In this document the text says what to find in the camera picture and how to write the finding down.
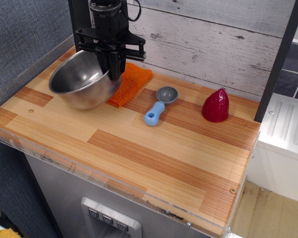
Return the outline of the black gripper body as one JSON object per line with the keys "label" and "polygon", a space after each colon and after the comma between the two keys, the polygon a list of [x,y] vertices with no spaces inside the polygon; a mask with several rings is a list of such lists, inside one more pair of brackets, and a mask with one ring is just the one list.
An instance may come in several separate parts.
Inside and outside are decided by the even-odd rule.
{"label": "black gripper body", "polygon": [[129,31],[129,22],[137,21],[128,15],[127,7],[90,7],[94,17],[94,28],[78,28],[75,33],[79,36],[79,47],[85,51],[95,51],[97,44],[87,42],[92,39],[101,42],[106,50],[119,51],[128,59],[144,61],[145,39]]}

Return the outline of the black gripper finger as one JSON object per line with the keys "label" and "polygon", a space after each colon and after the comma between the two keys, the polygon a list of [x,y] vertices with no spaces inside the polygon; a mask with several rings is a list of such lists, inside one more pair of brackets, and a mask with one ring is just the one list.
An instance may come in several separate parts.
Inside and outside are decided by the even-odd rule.
{"label": "black gripper finger", "polygon": [[101,48],[96,48],[95,50],[99,65],[101,67],[101,70],[103,74],[109,71],[109,63],[108,63],[108,53],[101,49]]}
{"label": "black gripper finger", "polygon": [[125,55],[121,52],[112,51],[108,54],[108,62],[112,80],[118,80],[125,71]]}

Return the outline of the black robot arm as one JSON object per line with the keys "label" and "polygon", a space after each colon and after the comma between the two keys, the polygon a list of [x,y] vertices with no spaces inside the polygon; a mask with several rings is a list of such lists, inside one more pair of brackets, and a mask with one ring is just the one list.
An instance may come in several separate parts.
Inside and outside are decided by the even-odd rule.
{"label": "black robot arm", "polygon": [[126,59],[145,59],[145,39],[129,31],[129,22],[137,21],[142,10],[131,19],[125,0],[92,0],[89,9],[93,13],[95,28],[76,30],[78,47],[95,53],[102,72],[109,72],[111,79],[117,81],[125,71]]}

